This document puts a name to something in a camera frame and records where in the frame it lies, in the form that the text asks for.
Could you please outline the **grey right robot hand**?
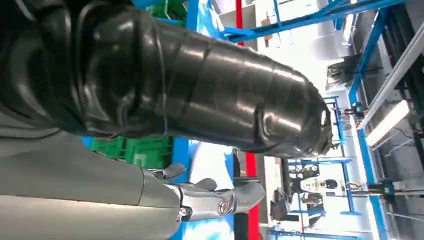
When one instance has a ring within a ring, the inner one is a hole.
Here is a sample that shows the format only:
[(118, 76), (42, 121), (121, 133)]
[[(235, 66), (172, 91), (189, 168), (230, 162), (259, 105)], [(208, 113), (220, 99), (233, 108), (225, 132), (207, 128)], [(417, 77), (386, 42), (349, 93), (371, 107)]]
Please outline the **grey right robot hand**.
[(160, 135), (303, 158), (332, 131), (299, 71), (129, 0), (1, 1), (1, 239), (166, 240), (264, 197), (256, 182), (173, 183), (181, 164), (141, 168), (81, 139)]

